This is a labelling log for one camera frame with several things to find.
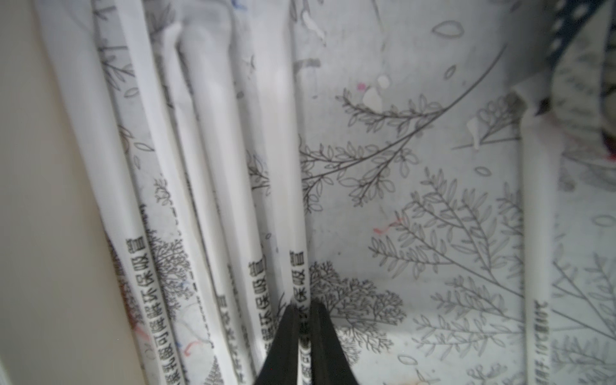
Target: blue ink mark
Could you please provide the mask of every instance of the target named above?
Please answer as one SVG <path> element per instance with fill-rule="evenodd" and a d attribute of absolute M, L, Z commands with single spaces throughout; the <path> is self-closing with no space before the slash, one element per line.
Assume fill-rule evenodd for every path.
<path fill-rule="evenodd" d="M 239 0 L 231 0 L 231 4 L 233 4 L 235 9 L 248 10 L 245 5 L 239 3 Z"/>

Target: botanical print paper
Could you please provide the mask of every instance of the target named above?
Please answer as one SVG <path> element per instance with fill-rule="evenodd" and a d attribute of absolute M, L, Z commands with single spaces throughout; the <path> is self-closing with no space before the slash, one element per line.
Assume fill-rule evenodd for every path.
<path fill-rule="evenodd" d="M 144 4 L 160 51 L 175 11 L 165 1 Z M 246 6 L 232 5 L 246 160 L 281 314 L 290 294 L 278 289 L 254 52 Z M 101 63 L 185 373 L 192 384 L 220 384 L 118 16 L 112 1 L 94 6 Z M 541 68 L 551 13 L 526 0 L 295 0 L 312 293 L 330 310 L 361 384 L 525 382 L 521 106 L 509 88 Z M 616 171 L 570 146 L 559 190 L 554 382 L 612 384 Z M 152 347 L 128 305 L 154 383 Z"/>

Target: white paper straw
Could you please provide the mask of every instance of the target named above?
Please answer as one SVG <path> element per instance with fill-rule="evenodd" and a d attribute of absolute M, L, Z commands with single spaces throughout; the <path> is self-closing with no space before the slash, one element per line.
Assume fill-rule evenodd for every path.
<path fill-rule="evenodd" d="M 206 152 L 214 176 L 242 312 L 259 371 L 274 338 L 257 218 L 229 60 L 232 22 L 223 2 L 202 2 L 183 37 Z"/>
<path fill-rule="evenodd" d="M 159 382 L 185 384 L 118 126 L 94 44 L 90 0 L 38 0 L 44 42 L 100 215 L 158 352 Z"/>
<path fill-rule="evenodd" d="M 536 116 L 540 100 L 548 95 L 544 73 L 525 80 L 514 90 L 527 106 L 520 123 L 527 384 L 551 384 L 550 271 L 564 136 L 552 113 Z"/>
<path fill-rule="evenodd" d="M 218 295 L 218 305 L 226 329 L 227 344 L 239 383 L 252 384 L 255 370 L 249 341 L 244 336 L 237 289 L 233 281 L 227 245 L 218 216 L 214 187 L 198 131 L 192 97 L 184 83 L 182 67 L 176 49 L 182 25 L 175 23 L 163 32 L 165 77 L 174 106 L 177 131 L 188 171 L 192 196 L 197 208 L 201 235 L 208 254 L 212 281 Z"/>
<path fill-rule="evenodd" d="M 167 113 L 167 103 L 156 72 L 156 65 L 145 23 L 141 0 L 116 0 L 116 8 L 131 55 L 137 85 L 144 105 L 145 117 L 150 127 L 156 156 L 168 189 L 173 198 L 178 226 L 182 232 L 184 249 L 188 254 L 197 286 L 197 298 L 207 323 L 209 338 L 214 346 L 223 381 L 237 384 L 233 362 L 225 340 L 225 327 L 217 306 L 210 271 L 206 265 L 205 250 L 198 230 L 192 199 L 188 192 L 182 158 Z"/>
<path fill-rule="evenodd" d="M 310 274 L 306 222 L 299 164 L 299 133 L 294 97 L 288 0 L 251 1 L 248 10 L 253 36 L 261 126 L 274 207 L 278 263 L 289 272 L 285 292 L 300 313 L 298 384 L 309 383 L 308 312 Z"/>

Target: pink ink mark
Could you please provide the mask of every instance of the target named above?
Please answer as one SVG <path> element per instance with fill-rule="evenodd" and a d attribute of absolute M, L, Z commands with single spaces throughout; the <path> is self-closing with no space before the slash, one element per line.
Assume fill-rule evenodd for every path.
<path fill-rule="evenodd" d="M 201 343 L 201 341 L 192 341 L 190 344 L 188 344 L 188 345 L 186 346 L 186 349 L 184 349 L 184 355 L 185 355 L 186 357 L 189 357 L 189 356 L 190 356 L 190 351 L 189 351 L 189 350 L 190 350 L 190 348 L 191 348 L 193 345 L 198 345 L 198 344 L 200 344 L 200 343 Z"/>
<path fill-rule="evenodd" d="M 389 224 L 389 226 L 387 226 L 384 229 L 377 229 L 376 227 L 372 229 L 372 231 L 374 231 L 377 235 L 383 235 L 385 234 L 389 229 L 391 229 L 393 226 L 395 225 L 399 225 L 400 221 L 395 221 L 394 223 Z"/>
<path fill-rule="evenodd" d="M 136 335 L 140 336 L 144 340 L 146 341 L 150 340 L 150 336 L 148 335 L 148 333 L 146 333 L 143 329 L 141 329 L 139 325 L 135 326 L 134 331 Z"/>

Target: white wall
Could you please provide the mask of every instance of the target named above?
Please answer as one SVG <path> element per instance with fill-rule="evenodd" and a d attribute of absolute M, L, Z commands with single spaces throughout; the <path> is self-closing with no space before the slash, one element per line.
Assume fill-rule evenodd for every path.
<path fill-rule="evenodd" d="M 14 385 L 143 384 L 29 1 L 0 1 L 0 359 Z"/>

